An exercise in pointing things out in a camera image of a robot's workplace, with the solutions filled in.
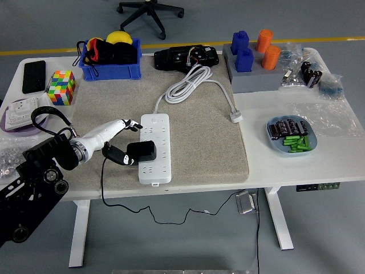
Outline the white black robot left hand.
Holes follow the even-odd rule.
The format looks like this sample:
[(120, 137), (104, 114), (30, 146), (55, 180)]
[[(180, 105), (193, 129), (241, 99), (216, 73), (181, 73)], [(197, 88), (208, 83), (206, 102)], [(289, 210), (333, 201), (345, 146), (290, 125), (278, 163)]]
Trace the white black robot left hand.
[(136, 132), (142, 128), (142, 125), (131, 119), (117, 119), (94, 128), (78, 140), (83, 147), (81, 149), (82, 161), (89, 161), (95, 151), (101, 150), (106, 142), (109, 142), (123, 130)]

